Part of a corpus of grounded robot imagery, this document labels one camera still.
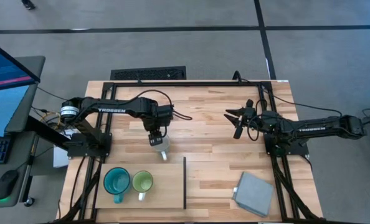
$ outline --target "computer mouse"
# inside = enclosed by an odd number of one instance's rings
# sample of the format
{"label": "computer mouse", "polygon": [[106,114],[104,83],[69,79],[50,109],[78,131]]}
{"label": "computer mouse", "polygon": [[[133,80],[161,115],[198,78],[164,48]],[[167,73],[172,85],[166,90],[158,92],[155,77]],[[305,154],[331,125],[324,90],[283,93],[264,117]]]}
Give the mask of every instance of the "computer mouse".
{"label": "computer mouse", "polygon": [[17,170],[8,170],[0,178],[0,199],[4,199],[12,193],[16,184],[19,172]]}

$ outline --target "computer monitor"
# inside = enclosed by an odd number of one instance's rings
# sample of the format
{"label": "computer monitor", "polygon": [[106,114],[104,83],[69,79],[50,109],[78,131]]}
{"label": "computer monitor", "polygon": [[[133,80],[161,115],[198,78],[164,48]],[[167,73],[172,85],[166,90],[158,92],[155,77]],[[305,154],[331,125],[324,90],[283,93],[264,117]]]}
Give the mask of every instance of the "computer monitor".
{"label": "computer monitor", "polygon": [[25,66],[0,48],[0,90],[40,82]]}

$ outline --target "gray towel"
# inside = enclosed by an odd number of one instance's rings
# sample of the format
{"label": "gray towel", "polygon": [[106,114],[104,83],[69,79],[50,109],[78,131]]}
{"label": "gray towel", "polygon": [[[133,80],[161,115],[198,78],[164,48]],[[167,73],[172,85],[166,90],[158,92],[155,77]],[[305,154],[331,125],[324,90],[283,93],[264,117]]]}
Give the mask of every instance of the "gray towel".
{"label": "gray towel", "polygon": [[273,186],[243,172],[232,199],[243,209],[266,217],[270,209]]}

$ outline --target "gray carpet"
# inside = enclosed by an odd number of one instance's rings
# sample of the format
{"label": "gray carpet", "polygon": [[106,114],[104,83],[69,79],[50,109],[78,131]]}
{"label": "gray carpet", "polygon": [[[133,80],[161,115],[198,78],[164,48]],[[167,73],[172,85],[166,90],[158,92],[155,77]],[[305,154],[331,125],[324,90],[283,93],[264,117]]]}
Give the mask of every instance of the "gray carpet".
{"label": "gray carpet", "polygon": [[[0,0],[0,29],[67,29],[156,26],[252,26],[246,0]],[[269,26],[369,25],[370,1],[261,0]],[[287,79],[295,101],[362,116],[370,108],[370,30],[269,31],[278,79]],[[127,34],[4,34],[0,46],[13,56],[45,55],[41,87],[63,97],[83,96],[89,80],[107,80],[111,69],[187,66],[188,79],[267,79],[258,31]],[[59,110],[61,101],[37,92],[34,106]],[[330,113],[297,107],[300,119]],[[330,220],[370,223],[369,136],[358,141],[308,143],[323,214]],[[64,170],[34,179],[31,208],[0,209],[0,223],[51,221]]]}

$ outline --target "wooden table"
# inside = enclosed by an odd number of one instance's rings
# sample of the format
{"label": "wooden table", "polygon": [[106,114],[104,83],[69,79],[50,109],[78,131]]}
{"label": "wooden table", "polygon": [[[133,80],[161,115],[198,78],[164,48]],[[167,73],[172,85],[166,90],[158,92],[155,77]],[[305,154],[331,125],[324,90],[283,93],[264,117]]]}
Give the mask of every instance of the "wooden table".
{"label": "wooden table", "polygon": [[[86,96],[100,98],[102,86],[103,81],[89,82]],[[272,81],[272,86],[275,95],[284,100],[293,101],[288,82]],[[168,127],[168,135],[171,139],[168,163],[180,163],[183,157],[187,159],[187,209],[99,209],[97,222],[281,221],[276,191],[273,193],[269,215],[265,218],[246,212],[231,199],[233,188],[237,185],[243,171],[250,172],[275,186],[272,165],[270,157],[266,155],[263,138],[253,142],[244,133],[239,140],[233,139],[234,127],[223,115],[226,109],[245,106],[249,98],[257,102],[259,98],[257,88],[252,86],[152,88],[167,93],[175,105],[175,110],[193,117],[192,121],[174,118]],[[119,87],[116,99],[130,99],[147,89],[151,87]],[[159,93],[151,92],[143,96],[155,99],[161,105],[168,103],[167,99]],[[278,100],[275,103],[278,112],[283,117],[298,119],[294,105]],[[95,124],[96,117],[97,114],[91,114],[87,120]],[[150,149],[148,133],[143,129],[139,119],[125,114],[115,114],[111,122],[111,133],[113,134],[113,145],[106,163],[154,164],[161,162],[161,156]],[[294,189],[310,210],[321,217],[321,207],[310,165],[300,156],[288,156],[288,160]],[[69,163],[60,198],[62,215],[69,210],[74,177],[80,161],[81,158],[75,158]],[[87,159],[80,170],[74,201],[82,192],[86,170]],[[290,200],[285,189],[283,192],[287,213],[291,217]],[[88,199],[86,217],[90,216],[92,197],[93,192]]]}

